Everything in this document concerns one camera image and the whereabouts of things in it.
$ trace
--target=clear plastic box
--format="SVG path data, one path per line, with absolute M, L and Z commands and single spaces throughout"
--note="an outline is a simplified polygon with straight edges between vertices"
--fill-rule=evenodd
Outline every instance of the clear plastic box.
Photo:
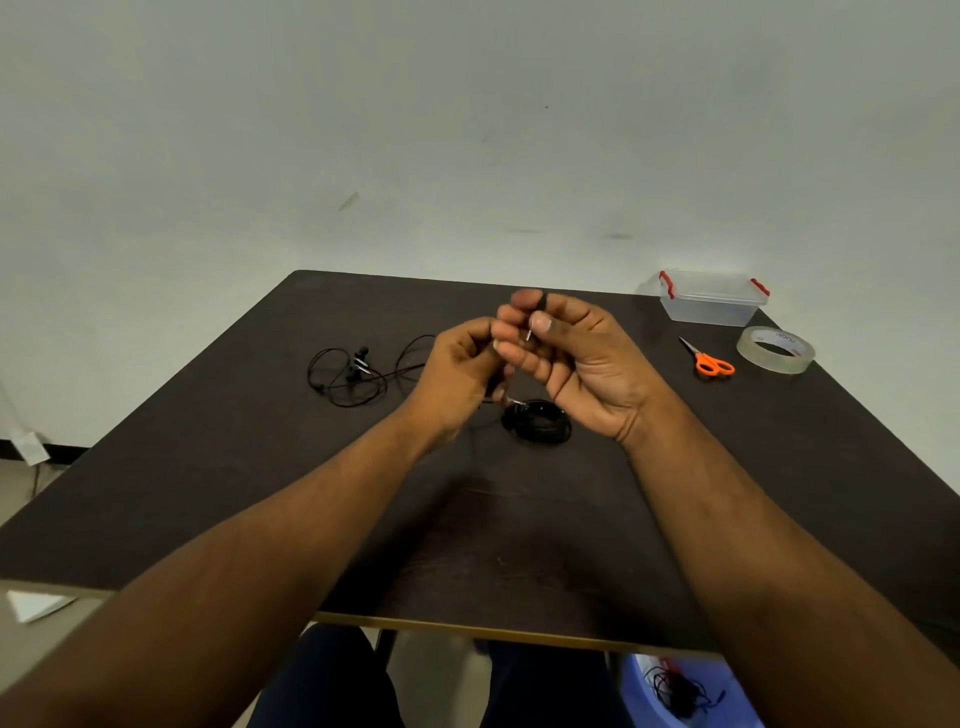
M 770 291 L 737 273 L 660 271 L 660 302 L 674 321 L 745 327 Z

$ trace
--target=transparent adhesive tape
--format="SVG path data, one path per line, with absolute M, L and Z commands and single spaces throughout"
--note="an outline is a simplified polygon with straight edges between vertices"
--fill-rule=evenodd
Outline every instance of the transparent adhesive tape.
M 771 352 L 760 344 L 770 344 L 790 354 Z M 758 367 L 782 375 L 798 375 L 810 366 L 817 355 L 813 347 L 799 336 L 770 327 L 744 328 L 740 340 L 736 342 L 736 350 Z

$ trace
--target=table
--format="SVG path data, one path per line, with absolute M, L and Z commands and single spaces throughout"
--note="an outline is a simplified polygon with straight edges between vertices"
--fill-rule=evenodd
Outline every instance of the table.
M 372 406 L 332 406 L 306 384 L 314 352 L 367 346 L 386 372 L 414 337 L 493 314 L 511 291 L 291 274 L 0 528 L 0 579 L 67 595 L 119 590 L 401 401 L 392 385 Z M 579 295 L 616 316 L 787 513 L 960 662 L 960 498 L 943 481 L 817 364 L 765 372 L 736 353 L 740 329 L 673 322 L 653 297 Z M 698 379 L 679 335 L 733 362 L 736 376 Z M 617 445 L 579 426 L 556 448 L 523 443 L 498 417 L 481 407 L 414 469 L 318 619 L 716 650 Z

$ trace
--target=person's right hand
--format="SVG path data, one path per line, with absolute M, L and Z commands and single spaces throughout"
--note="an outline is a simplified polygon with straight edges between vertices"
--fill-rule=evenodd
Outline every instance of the person's right hand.
M 500 306 L 491 326 L 497 353 L 545 385 L 581 425 L 624 443 L 642 405 L 666 383 L 610 313 L 557 293 L 537 311 L 542 296 L 516 291 Z M 524 341 L 528 321 L 535 334 L 530 342 Z M 498 389 L 493 398 L 504 394 Z

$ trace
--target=forearm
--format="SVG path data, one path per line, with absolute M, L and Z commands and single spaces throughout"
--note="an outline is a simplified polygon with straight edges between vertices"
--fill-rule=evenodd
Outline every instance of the forearm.
M 107 602 L 0 701 L 36 725 L 230 725 L 428 449 L 395 413 Z M 36 720 L 21 712 L 36 710 Z
M 627 451 L 768 725 L 936 725 L 960 714 L 960 672 L 781 511 L 676 395 L 652 398 Z

